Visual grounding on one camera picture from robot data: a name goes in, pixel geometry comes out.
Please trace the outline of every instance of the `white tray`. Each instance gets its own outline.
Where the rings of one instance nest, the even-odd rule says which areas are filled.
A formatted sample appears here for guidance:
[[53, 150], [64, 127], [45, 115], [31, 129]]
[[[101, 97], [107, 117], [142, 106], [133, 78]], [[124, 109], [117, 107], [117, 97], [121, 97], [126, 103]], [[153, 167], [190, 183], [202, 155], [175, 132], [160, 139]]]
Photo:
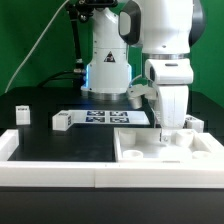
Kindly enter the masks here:
[[192, 133], [191, 143], [185, 144], [186, 138], [177, 145], [177, 131], [172, 133], [170, 144], [160, 142], [161, 129], [150, 128], [115, 128], [114, 146], [117, 162], [191, 162], [192, 160], [224, 161], [224, 147], [210, 134], [197, 133], [183, 129], [181, 132]]

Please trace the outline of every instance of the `white cube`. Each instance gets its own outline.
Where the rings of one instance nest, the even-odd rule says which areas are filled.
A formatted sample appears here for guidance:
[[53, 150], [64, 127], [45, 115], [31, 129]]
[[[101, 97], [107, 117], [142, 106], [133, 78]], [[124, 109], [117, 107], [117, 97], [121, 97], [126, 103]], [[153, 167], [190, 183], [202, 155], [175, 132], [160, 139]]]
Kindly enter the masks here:
[[27, 105], [16, 106], [16, 124], [30, 125], [30, 107]]
[[72, 126], [72, 113], [62, 110], [53, 116], [53, 130], [67, 131]]

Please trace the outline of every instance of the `triangle sticker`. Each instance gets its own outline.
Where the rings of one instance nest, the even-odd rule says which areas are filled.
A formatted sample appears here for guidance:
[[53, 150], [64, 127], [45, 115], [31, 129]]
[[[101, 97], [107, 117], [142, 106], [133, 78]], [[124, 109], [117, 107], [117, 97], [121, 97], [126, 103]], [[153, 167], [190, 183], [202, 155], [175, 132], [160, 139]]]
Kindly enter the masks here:
[[109, 54], [105, 58], [104, 62], [112, 62], [112, 63], [116, 62], [111, 51], [109, 52]]

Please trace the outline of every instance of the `green backdrop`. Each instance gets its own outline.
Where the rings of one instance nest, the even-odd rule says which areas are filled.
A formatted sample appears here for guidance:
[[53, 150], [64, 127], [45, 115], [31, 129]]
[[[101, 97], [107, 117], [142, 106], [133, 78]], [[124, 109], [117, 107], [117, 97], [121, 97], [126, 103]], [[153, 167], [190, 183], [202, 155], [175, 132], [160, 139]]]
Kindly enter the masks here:
[[[63, 3], [62, 0], [1, 0], [0, 1], [0, 94], [10, 77], [25, 58], [45, 26]], [[194, 83], [191, 89], [207, 95], [224, 107], [222, 18], [224, 1], [202, 0], [207, 27], [202, 38], [192, 47], [191, 64]], [[92, 55], [92, 24], [79, 24], [82, 55], [85, 63]], [[131, 48], [129, 63], [134, 74], [140, 73], [140, 49]], [[11, 88], [35, 86], [46, 77], [74, 68], [75, 49], [69, 17], [61, 11], [37, 49], [18, 74]]]

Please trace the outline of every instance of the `table surface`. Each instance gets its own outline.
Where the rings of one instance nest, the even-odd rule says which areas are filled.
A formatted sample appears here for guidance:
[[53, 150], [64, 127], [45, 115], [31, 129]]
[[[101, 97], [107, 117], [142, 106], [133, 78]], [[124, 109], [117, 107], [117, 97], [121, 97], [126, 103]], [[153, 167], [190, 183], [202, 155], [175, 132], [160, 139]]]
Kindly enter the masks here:
[[[15, 106], [29, 105], [31, 125], [16, 126]], [[144, 102], [151, 124], [153, 115]], [[70, 88], [15, 88], [0, 97], [0, 131], [19, 129], [20, 146], [10, 160], [115, 162], [113, 129], [124, 125], [74, 124], [68, 131], [53, 131], [52, 116], [61, 110], [133, 110], [127, 100], [87, 99]], [[205, 121], [205, 132], [224, 144], [224, 109], [201, 93], [190, 92], [188, 113]]]

